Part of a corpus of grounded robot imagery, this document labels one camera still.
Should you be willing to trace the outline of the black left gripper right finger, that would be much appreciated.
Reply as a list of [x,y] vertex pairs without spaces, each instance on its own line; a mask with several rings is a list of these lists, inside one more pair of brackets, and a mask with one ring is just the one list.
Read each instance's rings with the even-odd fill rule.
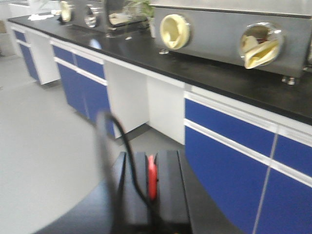
[[157,153],[158,212],[168,224],[189,224],[178,152]]

